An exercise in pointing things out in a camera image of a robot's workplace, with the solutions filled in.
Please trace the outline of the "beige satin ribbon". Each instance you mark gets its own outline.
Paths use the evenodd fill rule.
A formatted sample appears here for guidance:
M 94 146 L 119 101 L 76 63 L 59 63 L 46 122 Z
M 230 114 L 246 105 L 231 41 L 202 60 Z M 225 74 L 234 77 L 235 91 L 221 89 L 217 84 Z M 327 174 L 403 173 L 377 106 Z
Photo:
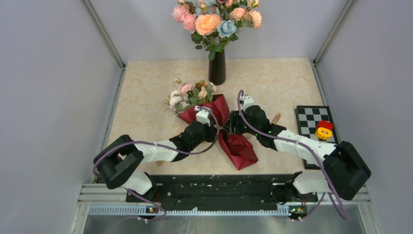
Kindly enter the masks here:
M 271 123 L 272 123 L 272 124 L 277 124 L 278 121 L 280 120 L 280 118 L 281 118 L 281 113 L 277 113 L 277 114 L 274 116 L 274 118 L 271 120 Z M 162 166 L 163 163 L 164 163 L 164 161 L 157 161 L 157 162 L 156 162 L 156 165 L 160 167 L 160 166 Z

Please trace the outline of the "red paper bouquet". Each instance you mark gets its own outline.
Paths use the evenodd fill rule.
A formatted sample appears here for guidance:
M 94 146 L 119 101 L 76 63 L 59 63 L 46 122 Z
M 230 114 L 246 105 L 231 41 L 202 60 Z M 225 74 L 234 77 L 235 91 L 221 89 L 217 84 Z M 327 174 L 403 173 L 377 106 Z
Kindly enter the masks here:
M 217 141 L 235 168 L 241 170 L 258 162 L 252 144 L 243 135 L 231 134 L 224 129 L 224 125 L 230 123 L 230 109 L 225 96 L 216 93 L 215 84 L 201 80 L 193 85 L 182 82 L 179 78 L 174 82 L 179 87 L 171 92 L 165 103 L 178 118 L 191 124 L 196 120 L 196 105 L 210 108 L 220 127 Z

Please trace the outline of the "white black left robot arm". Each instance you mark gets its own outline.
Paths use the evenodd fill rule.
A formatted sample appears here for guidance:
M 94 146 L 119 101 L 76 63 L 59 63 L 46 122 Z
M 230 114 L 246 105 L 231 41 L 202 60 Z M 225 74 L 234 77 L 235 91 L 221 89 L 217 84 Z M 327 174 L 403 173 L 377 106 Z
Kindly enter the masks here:
M 155 183 L 149 174 L 138 172 L 141 163 L 177 162 L 190 155 L 203 142 L 214 145 L 219 129 L 213 124 L 192 122 L 182 133 L 159 142 L 133 141 L 122 135 L 94 158 L 93 173 L 103 179 L 108 189 L 125 188 L 144 201 L 156 196 Z

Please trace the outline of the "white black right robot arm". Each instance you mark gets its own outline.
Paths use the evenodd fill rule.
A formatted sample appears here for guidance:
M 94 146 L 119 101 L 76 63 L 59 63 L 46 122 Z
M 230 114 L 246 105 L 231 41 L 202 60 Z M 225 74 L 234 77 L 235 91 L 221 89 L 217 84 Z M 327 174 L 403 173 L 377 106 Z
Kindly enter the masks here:
M 235 135 L 254 135 L 265 148 L 288 153 L 319 166 L 320 172 L 299 172 L 286 186 L 286 196 L 292 201 L 298 201 L 308 193 L 330 193 L 350 201 L 372 175 L 353 144 L 347 141 L 334 144 L 296 134 L 270 123 L 258 105 L 240 112 L 231 111 L 225 129 Z

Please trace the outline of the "black cylindrical vase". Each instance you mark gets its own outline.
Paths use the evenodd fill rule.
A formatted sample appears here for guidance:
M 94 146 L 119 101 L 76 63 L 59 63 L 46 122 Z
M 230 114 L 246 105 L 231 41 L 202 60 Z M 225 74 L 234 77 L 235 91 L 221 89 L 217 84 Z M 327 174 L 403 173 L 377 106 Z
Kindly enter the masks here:
M 225 52 L 216 53 L 213 60 L 209 61 L 208 81 L 215 85 L 222 85 L 226 80 Z

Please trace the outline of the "red yellow toy block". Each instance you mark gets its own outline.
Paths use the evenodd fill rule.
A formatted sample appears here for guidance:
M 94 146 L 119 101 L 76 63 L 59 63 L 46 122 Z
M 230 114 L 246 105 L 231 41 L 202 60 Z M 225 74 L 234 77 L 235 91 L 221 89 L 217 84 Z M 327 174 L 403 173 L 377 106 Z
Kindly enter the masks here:
M 316 125 L 315 136 L 321 140 L 328 140 L 333 136 L 334 125 L 331 122 L 322 120 Z

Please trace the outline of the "colourful artificial flower bunch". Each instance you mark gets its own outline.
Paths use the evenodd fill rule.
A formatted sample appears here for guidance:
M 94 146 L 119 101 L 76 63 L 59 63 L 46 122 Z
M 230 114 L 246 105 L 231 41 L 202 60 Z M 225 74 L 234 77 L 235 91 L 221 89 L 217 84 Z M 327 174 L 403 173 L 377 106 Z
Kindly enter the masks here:
M 230 42 L 238 39 L 241 28 L 261 28 L 263 19 L 259 0 L 178 0 L 173 8 L 175 22 L 190 32 L 197 50 L 208 52 L 210 61 L 223 54 Z

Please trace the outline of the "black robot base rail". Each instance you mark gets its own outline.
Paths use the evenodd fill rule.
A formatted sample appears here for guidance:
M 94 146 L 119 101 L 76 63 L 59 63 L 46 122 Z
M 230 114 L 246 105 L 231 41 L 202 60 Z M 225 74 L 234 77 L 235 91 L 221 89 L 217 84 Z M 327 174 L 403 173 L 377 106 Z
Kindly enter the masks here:
M 288 202 L 316 202 L 292 185 L 295 174 L 152 175 L 155 191 L 144 195 L 167 211 L 272 211 Z

